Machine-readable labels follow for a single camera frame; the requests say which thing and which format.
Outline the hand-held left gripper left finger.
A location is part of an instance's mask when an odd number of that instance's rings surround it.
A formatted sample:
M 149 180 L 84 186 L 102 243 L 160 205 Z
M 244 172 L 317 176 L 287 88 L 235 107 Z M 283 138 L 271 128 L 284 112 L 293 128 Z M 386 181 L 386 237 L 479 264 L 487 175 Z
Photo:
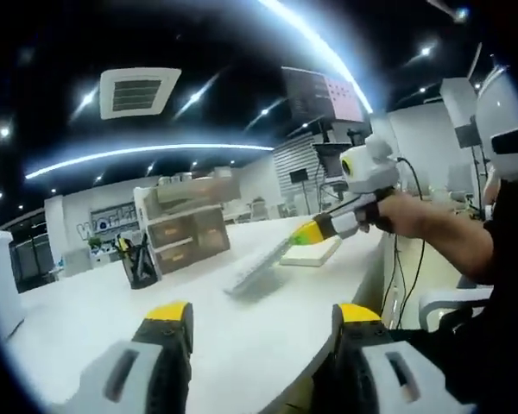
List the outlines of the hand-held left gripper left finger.
M 151 310 L 132 339 L 109 347 L 81 374 L 67 413 L 184 413 L 192 378 L 193 305 Z

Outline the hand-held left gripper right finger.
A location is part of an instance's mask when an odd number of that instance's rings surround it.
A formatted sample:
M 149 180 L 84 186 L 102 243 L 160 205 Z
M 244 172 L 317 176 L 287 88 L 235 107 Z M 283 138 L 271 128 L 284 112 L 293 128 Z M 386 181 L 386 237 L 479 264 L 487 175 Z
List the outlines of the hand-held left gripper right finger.
M 313 413 L 473 413 L 445 376 L 381 318 L 357 304 L 332 307 L 328 355 L 313 376 Z

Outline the person's right hand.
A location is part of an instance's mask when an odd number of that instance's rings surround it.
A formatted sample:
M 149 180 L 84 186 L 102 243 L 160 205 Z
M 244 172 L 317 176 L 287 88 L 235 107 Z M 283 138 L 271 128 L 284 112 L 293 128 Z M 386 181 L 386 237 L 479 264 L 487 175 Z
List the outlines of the person's right hand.
M 357 211 L 358 228 L 368 233 L 374 226 L 390 234 L 411 235 L 415 224 L 408 208 L 414 207 L 415 202 L 407 193 L 393 190 L 387 197 Z

